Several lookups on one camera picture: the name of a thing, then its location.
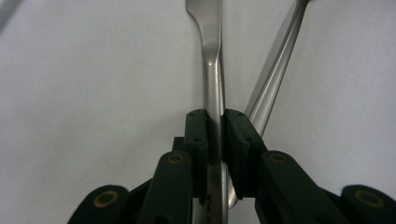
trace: white background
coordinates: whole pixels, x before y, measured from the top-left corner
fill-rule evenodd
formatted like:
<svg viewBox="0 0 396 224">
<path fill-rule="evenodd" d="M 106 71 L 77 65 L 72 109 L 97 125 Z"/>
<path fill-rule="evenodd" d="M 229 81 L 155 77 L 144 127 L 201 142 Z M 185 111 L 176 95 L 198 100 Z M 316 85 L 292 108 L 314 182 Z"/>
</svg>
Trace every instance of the white background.
<svg viewBox="0 0 396 224">
<path fill-rule="evenodd" d="M 245 111 L 292 3 L 223 1 L 227 107 Z M 334 193 L 396 198 L 395 60 L 395 1 L 312 1 L 265 144 Z M 151 178 L 202 89 L 184 0 L 22 2 L 0 35 L 0 222 L 66 223 L 92 190 Z M 258 223 L 252 200 L 229 219 Z"/>
</svg>

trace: white surface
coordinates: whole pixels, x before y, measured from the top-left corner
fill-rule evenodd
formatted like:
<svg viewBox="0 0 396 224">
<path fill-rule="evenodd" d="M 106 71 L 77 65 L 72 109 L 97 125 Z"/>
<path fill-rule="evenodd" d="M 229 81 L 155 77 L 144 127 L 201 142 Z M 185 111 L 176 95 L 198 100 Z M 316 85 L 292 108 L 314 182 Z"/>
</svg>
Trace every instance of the white surface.
<svg viewBox="0 0 396 224">
<path fill-rule="evenodd" d="M 227 107 L 244 111 L 292 1 L 224 1 Z M 264 140 L 322 187 L 396 198 L 396 3 L 313 1 Z M 151 178 L 202 107 L 178 1 L 25 1 L 0 35 L 0 222 L 66 223 L 106 184 Z M 257 223 L 244 200 L 230 223 Z"/>
</svg>

